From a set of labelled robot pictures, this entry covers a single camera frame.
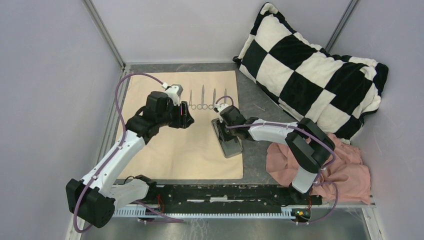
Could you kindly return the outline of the metal instrument tray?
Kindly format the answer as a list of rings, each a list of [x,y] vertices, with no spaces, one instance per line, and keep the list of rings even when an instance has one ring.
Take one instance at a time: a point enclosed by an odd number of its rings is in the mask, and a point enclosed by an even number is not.
[[[242,153],[243,151],[243,147],[242,147],[242,143],[239,140],[238,137],[235,137],[234,139],[230,140],[230,141],[224,141],[220,139],[219,136],[219,131],[218,131],[218,127],[217,127],[217,120],[219,118],[215,118],[211,121],[211,125],[212,125],[212,129],[215,132],[215,135],[217,137],[218,143],[220,145],[220,148],[222,150],[222,153],[224,155],[225,158],[231,158],[234,157],[236,155],[239,155]]]

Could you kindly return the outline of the beige cloth wrap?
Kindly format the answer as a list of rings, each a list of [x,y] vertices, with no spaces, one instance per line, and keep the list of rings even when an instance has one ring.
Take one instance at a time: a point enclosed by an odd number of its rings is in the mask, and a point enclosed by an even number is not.
[[[181,99],[189,102],[190,90],[194,104],[201,102],[204,85],[204,102],[212,103],[216,89],[216,102],[238,105],[236,72],[149,72],[131,77],[122,107],[125,120],[146,104],[147,96],[160,91],[160,82],[183,87]],[[212,128],[218,114],[212,109],[190,109],[194,123],[186,129],[161,127],[149,143],[139,151],[121,172],[120,177],[144,175],[155,180],[233,180],[243,177],[243,156],[225,158]]]

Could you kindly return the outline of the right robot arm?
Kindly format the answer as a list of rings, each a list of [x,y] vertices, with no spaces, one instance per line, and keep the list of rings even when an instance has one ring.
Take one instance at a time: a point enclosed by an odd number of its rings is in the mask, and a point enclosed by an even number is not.
[[[333,141],[309,118],[290,123],[245,118],[237,107],[226,103],[216,104],[214,111],[219,114],[215,121],[217,137],[225,143],[240,139],[288,146],[299,165],[288,191],[289,199],[295,204],[309,198],[309,191],[329,164],[328,160],[336,158]]]

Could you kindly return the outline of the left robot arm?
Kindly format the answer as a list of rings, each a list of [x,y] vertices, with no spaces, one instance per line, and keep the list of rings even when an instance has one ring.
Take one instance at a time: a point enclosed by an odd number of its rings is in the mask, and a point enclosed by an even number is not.
[[[67,183],[68,207],[77,232],[81,232],[78,218],[102,228],[116,209],[138,200],[145,204],[156,200],[157,190],[144,180],[135,179],[121,185],[115,185],[115,181],[161,127],[186,129],[194,123],[188,103],[180,100],[182,91],[180,85],[172,85],[165,91],[151,92],[146,104],[123,125],[120,139],[103,159],[80,180],[71,179]]]

